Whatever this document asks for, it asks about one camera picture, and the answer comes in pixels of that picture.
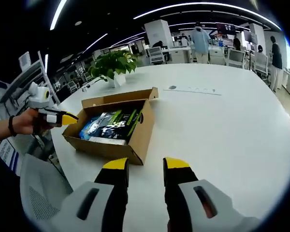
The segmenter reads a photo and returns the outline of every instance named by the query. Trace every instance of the black wristband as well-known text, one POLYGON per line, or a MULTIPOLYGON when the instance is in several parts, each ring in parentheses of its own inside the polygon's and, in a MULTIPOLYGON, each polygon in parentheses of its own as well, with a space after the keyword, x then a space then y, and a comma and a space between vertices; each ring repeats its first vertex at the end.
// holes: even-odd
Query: black wristband
POLYGON ((12 115, 9 119, 9 130, 11 132, 11 135, 15 137, 17 136, 17 134, 15 133, 15 130, 13 128, 13 118, 14 118, 14 115, 12 115))

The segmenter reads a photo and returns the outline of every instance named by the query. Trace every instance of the ceiling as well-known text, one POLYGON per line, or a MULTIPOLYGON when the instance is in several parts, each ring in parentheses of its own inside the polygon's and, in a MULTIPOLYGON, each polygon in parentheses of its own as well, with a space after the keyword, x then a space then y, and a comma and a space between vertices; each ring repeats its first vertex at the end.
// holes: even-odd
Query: ceiling
MULTIPOLYGON (((257 3, 256 1, 207 0, 206 2, 239 6, 257 12, 278 24, 268 10, 268 5, 264 1, 257 3)), ((88 57, 97 49, 109 47, 143 32, 145 23, 157 19, 166 20, 169 25, 196 21, 242 25, 247 22, 255 23, 256 20, 265 29, 278 30, 268 21, 251 13, 207 4, 168 8, 133 19, 137 15, 157 8, 184 2, 186 1, 125 1, 123 4, 121 1, 114 1, 111 4, 110 1, 67 0, 55 29, 50 31, 60 0, 0 1, 0 79, 11 82, 21 72, 18 58, 26 51, 30 52, 33 61, 37 59, 39 50, 43 56, 49 54, 48 75, 51 77, 58 69, 69 66, 72 60, 79 56, 78 54, 82 55, 80 59, 88 57), (78 21, 82 21, 82 24, 75 26, 78 21), (88 46, 106 33, 108 34, 105 37, 82 54, 88 46), (69 55, 73 56, 60 63, 69 55)), ((174 26, 170 29, 171 32, 176 32, 178 29, 189 27, 191 25, 174 26)))

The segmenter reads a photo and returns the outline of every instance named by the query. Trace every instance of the open cardboard box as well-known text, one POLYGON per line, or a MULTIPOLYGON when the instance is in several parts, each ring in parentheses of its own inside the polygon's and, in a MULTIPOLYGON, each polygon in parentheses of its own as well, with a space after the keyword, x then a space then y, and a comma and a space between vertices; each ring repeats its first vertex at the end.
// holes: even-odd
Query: open cardboard box
POLYGON ((149 105, 149 100, 158 96, 158 89, 153 87, 152 89, 82 100, 83 109, 77 115, 78 122, 70 124, 62 135, 76 150, 103 156, 110 160, 128 157, 130 163, 144 165, 155 123, 154 112, 149 105), (128 145, 102 144, 80 139, 79 132, 92 117, 103 112, 124 108, 142 108, 139 122, 134 128, 128 145))

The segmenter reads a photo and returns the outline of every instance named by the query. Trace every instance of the round white table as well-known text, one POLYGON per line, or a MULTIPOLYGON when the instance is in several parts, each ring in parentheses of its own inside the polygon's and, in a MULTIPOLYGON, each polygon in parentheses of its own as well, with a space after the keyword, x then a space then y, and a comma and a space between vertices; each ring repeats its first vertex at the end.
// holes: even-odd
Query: round white table
MULTIPOLYGON (((166 156, 188 162, 232 198, 245 216, 263 219, 290 182, 290 117, 271 90, 248 70, 208 64, 137 68, 127 83, 111 89, 99 81, 73 93, 60 109, 79 113, 81 100, 158 87, 144 166, 130 165, 124 231, 166 231, 163 165, 166 156), (215 88, 221 95, 165 91, 169 86, 215 88)), ((73 189, 94 181, 107 160, 76 151, 52 129, 56 153, 73 189)))

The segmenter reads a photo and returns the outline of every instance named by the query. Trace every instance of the human hand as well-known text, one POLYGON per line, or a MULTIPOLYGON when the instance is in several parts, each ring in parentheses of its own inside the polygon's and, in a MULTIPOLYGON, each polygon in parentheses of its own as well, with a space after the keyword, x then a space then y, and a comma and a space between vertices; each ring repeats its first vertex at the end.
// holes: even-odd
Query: human hand
MULTIPOLYGON (((33 134, 33 126, 38 118, 39 112, 34 109, 27 109, 19 116, 13 118, 13 129, 16 134, 33 134)), ((42 123, 41 130, 48 130, 52 127, 46 122, 42 123)))

